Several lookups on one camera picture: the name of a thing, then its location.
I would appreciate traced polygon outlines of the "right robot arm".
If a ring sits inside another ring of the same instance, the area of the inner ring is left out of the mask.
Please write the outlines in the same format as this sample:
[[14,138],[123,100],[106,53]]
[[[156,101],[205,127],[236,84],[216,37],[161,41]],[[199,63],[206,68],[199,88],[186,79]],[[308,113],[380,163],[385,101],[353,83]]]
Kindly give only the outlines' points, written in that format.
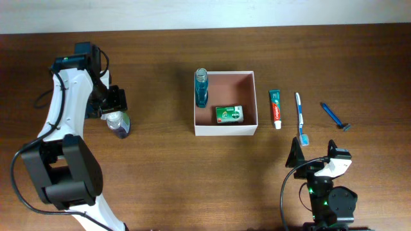
[[293,138],[285,164],[291,171],[283,180],[279,202],[284,229],[289,229],[283,209],[284,190],[288,179],[293,176],[306,181],[304,184],[310,196],[313,222],[304,223],[303,230],[350,230],[358,195],[344,186],[335,187],[333,180],[342,176],[351,163],[350,152],[338,148],[333,140],[328,142],[326,156],[306,160],[298,138]]

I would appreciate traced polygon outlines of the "green soap box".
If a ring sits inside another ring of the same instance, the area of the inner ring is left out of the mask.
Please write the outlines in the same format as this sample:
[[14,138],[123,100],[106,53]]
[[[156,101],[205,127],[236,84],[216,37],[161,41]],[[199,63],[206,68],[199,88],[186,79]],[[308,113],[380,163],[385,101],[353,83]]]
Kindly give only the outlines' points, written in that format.
[[216,122],[218,124],[242,123],[244,121],[243,107],[216,107]]

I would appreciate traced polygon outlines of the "teal mouthwash bottle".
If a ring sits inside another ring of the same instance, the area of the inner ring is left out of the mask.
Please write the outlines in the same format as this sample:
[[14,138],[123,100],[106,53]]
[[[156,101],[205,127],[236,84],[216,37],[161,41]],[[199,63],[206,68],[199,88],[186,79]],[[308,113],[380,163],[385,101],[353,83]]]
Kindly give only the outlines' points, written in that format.
[[195,101],[199,108],[205,108],[208,101],[208,75],[204,68],[197,69],[195,73]]

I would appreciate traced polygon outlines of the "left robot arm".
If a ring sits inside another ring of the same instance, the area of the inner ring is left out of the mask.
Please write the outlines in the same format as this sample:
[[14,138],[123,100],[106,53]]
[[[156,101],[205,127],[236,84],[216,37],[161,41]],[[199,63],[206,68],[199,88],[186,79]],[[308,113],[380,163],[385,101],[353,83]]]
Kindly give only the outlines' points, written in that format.
[[106,54],[92,42],[55,59],[53,96],[38,137],[16,154],[23,159],[40,200],[51,215],[74,216],[85,230],[127,230],[103,197],[103,173],[83,139],[86,119],[127,111],[125,91],[111,84]]

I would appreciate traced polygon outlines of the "purple hand sanitizer bottle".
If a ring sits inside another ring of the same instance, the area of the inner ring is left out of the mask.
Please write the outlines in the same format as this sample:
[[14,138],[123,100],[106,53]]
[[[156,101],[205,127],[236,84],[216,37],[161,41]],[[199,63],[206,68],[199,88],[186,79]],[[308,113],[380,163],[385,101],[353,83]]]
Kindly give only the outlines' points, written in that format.
[[107,126],[120,138],[125,139],[129,136],[131,120],[126,112],[117,111],[101,115],[102,120],[106,120]]

